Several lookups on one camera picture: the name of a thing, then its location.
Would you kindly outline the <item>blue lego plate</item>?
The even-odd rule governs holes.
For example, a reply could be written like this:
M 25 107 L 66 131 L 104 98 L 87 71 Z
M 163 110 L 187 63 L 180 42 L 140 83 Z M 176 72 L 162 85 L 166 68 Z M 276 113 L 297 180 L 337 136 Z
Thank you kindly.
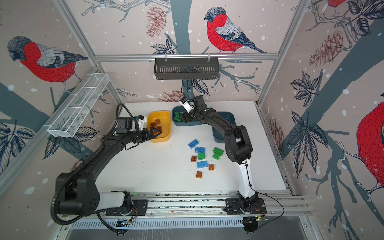
M 190 142 L 188 144 L 189 148 L 193 149 L 194 147 L 196 147 L 197 145 L 199 144 L 198 140 L 193 140 L 192 142 Z
M 205 153 L 206 152 L 206 148 L 203 148 L 203 147 L 195 147 L 195 152 L 200 154 L 200 153 Z
M 203 169 L 203 168 L 208 168 L 209 164 L 207 161 L 199 161 L 197 162 L 197 168 L 198 169 Z

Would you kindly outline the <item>green lego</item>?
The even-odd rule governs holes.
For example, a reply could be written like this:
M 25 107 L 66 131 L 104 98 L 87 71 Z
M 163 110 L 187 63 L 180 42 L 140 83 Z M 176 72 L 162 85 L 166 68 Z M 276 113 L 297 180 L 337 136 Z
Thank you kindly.
M 201 161 L 201 160 L 205 160 L 206 159 L 206 155 L 205 153 L 199 153 L 198 154 L 198 160 Z
M 213 154 L 213 158 L 216 159 L 216 160 L 219 160 L 220 157 L 221 157 L 221 156 L 220 156 L 219 154 L 217 154 L 217 153 L 214 153 L 214 154 Z
M 224 150 L 215 147 L 213 153 L 222 156 L 224 154 Z

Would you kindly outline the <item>brown lego bottom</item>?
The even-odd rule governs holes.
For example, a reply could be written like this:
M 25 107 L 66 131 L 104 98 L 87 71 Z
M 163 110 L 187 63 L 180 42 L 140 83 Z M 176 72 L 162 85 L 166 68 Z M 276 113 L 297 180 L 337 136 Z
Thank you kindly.
M 197 171 L 196 178 L 197 179 L 202 179 L 202 177 L 203 177 L 203 173 L 200 172 L 200 171 Z

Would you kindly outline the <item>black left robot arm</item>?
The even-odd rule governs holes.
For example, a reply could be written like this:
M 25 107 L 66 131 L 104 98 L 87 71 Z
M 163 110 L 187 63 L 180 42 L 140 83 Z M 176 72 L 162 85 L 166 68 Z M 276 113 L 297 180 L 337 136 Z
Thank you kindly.
M 127 191 L 101 193 L 96 180 L 114 156 L 133 143 L 155 139 L 161 135 L 156 128 L 144 128 L 139 131 L 113 129 L 102 138 L 101 146 L 81 165 L 69 173 L 61 173 L 56 179 L 50 213 L 58 225 L 70 225 L 83 217 L 122 209 L 129 214 L 134 209 L 131 195 Z

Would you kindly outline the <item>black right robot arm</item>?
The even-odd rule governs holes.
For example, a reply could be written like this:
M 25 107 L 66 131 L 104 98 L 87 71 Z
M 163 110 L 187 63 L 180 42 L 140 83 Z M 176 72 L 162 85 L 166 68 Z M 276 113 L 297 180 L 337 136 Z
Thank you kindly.
M 179 101 L 185 112 L 181 119 L 185 123 L 198 120 L 207 124 L 224 136 L 225 153 L 229 160 L 235 163 L 239 172 L 239 205 L 242 212 L 251 214 L 254 212 L 265 215 L 266 209 L 263 199 L 253 188 L 251 171 L 249 170 L 253 146 L 245 126 L 237 126 L 225 120 L 213 108 L 207 107 L 202 96 L 192 100 L 184 97 Z

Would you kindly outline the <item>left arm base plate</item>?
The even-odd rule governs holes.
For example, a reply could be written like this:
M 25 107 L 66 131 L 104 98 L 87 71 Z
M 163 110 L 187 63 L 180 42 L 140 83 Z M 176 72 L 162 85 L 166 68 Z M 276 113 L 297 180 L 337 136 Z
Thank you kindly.
M 124 201 L 118 208 L 108 209 L 106 216 L 125 217 L 125 216 L 145 216 L 148 207 L 148 200 L 129 200 Z

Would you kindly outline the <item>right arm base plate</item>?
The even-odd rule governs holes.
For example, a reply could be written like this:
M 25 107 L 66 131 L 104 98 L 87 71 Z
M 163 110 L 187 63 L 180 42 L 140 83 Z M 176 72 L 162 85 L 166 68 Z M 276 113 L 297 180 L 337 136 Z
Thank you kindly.
M 264 199 L 226 199 L 226 206 L 223 211 L 228 215 L 266 215 L 266 205 Z

